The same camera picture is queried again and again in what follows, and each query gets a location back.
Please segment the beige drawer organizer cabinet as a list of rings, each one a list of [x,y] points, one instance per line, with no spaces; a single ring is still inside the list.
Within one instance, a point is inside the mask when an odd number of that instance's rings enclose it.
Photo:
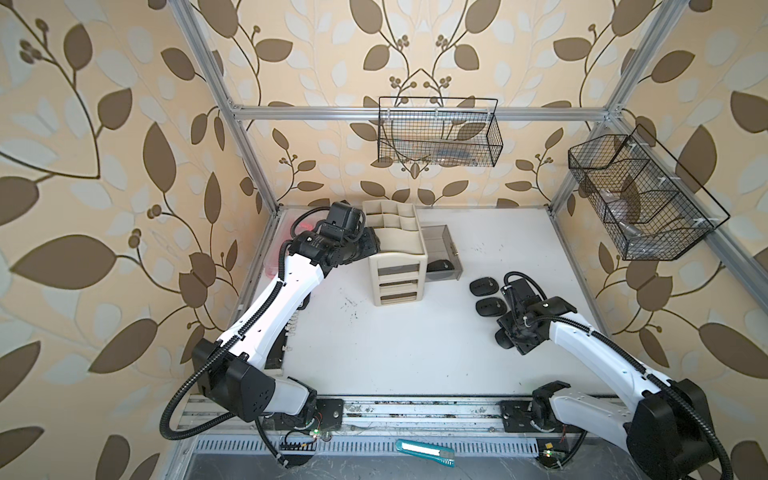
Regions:
[[[363,203],[363,212],[379,241],[379,252],[368,258],[374,304],[420,301],[428,252],[415,206],[369,200]]]

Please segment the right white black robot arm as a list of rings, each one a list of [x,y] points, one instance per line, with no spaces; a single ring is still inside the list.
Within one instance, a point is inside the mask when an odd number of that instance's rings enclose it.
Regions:
[[[716,461],[720,476],[734,470],[718,439],[704,391],[645,365],[595,329],[559,296],[546,296],[528,275],[512,271],[500,289],[508,304],[498,318],[497,344],[521,355],[551,342],[569,352],[618,397],[617,403],[583,393],[565,381],[535,389],[526,415],[549,433],[571,426],[623,449],[650,479],[686,479]]]

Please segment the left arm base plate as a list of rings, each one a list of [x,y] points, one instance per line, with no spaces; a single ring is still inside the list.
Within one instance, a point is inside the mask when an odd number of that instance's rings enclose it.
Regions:
[[[336,431],[341,428],[345,402],[341,398],[315,398],[297,414],[268,414],[262,418],[269,430]]]

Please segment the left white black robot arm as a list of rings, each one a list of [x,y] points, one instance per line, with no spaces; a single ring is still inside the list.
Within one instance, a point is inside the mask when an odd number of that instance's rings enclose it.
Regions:
[[[316,391],[298,380],[266,374],[268,355],[293,314],[305,307],[312,291],[333,269],[380,250],[361,209],[345,201],[334,202],[310,209],[299,218],[317,213],[323,217],[314,227],[290,229],[278,250],[277,273],[254,303],[216,341],[200,340],[194,347],[194,371],[171,397],[159,420],[164,439],[187,439],[233,418],[259,423],[265,416],[285,415],[301,426],[313,423]],[[172,416],[194,386],[225,411],[196,427],[177,430],[171,425]]]

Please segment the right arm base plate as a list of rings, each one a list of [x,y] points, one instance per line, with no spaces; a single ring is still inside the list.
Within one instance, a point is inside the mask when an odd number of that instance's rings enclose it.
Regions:
[[[579,434],[581,429],[555,421],[552,425],[538,426],[534,422],[531,401],[529,399],[508,399],[498,403],[500,417],[505,433],[532,434]]]

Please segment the black computer mouse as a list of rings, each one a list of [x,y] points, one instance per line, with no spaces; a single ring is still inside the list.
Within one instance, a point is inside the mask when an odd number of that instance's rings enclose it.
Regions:
[[[453,271],[454,269],[455,269],[454,264],[447,259],[431,261],[427,265],[428,273]]]
[[[499,284],[494,278],[486,276],[471,281],[469,290],[476,297],[485,297],[496,294],[499,291]]]
[[[508,311],[506,302],[498,297],[485,297],[478,300],[475,309],[481,317],[501,317]]]
[[[514,347],[514,342],[510,339],[504,329],[499,329],[494,335],[495,341],[499,347],[509,350]]]

